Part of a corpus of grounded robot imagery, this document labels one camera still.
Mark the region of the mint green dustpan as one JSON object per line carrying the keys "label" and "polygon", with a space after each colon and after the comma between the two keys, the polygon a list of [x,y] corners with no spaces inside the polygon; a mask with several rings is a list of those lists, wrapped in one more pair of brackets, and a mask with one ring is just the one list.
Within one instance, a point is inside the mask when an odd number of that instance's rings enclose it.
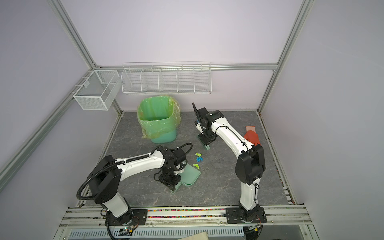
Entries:
{"label": "mint green dustpan", "polygon": [[185,187],[192,186],[200,175],[201,172],[198,169],[194,168],[190,164],[187,164],[184,171],[178,174],[178,176],[181,177],[181,180],[176,184],[175,189],[171,190],[171,193],[174,194],[182,185]]}

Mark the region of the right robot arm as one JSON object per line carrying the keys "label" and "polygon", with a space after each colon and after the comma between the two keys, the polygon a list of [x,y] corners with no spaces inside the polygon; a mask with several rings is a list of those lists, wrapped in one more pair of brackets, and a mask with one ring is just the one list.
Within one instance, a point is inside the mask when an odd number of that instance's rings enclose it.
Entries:
{"label": "right robot arm", "polygon": [[216,110],[209,112],[206,108],[197,109],[192,103],[195,116],[195,126],[200,132],[199,140],[208,147],[216,138],[221,138],[237,158],[235,173],[241,181],[241,197],[239,208],[234,214],[227,216],[238,221],[264,222],[264,209],[259,205],[258,191],[260,180],[266,170],[264,149],[260,144],[253,144],[239,134],[225,118]]}

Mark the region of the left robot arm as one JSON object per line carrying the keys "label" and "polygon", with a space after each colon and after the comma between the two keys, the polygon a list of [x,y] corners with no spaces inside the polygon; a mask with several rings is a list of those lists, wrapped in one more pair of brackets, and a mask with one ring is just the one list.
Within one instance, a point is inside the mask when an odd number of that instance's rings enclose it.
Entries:
{"label": "left robot arm", "polygon": [[181,173],[188,163],[187,154],[192,148],[192,143],[173,149],[160,145],[147,154],[135,157],[114,159],[111,155],[106,156],[79,187],[76,197],[80,201],[93,200],[115,218],[127,216],[131,209],[118,193],[120,182],[136,174],[159,169],[160,172],[154,175],[155,181],[174,191],[182,179]]}

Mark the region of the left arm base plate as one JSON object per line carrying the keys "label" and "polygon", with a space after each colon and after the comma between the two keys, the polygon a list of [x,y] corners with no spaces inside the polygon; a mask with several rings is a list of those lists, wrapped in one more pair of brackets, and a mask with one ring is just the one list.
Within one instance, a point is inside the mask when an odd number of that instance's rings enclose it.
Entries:
{"label": "left arm base plate", "polygon": [[131,209],[122,216],[116,218],[111,211],[107,211],[105,226],[140,226],[145,225],[147,220],[147,209]]}

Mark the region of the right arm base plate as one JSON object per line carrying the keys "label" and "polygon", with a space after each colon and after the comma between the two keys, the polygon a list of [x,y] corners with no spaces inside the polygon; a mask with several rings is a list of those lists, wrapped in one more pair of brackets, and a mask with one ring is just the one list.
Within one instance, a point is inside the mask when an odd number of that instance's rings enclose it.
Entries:
{"label": "right arm base plate", "polygon": [[264,224],[267,222],[267,217],[264,208],[256,206],[252,210],[234,207],[226,208],[224,216],[228,224]]}

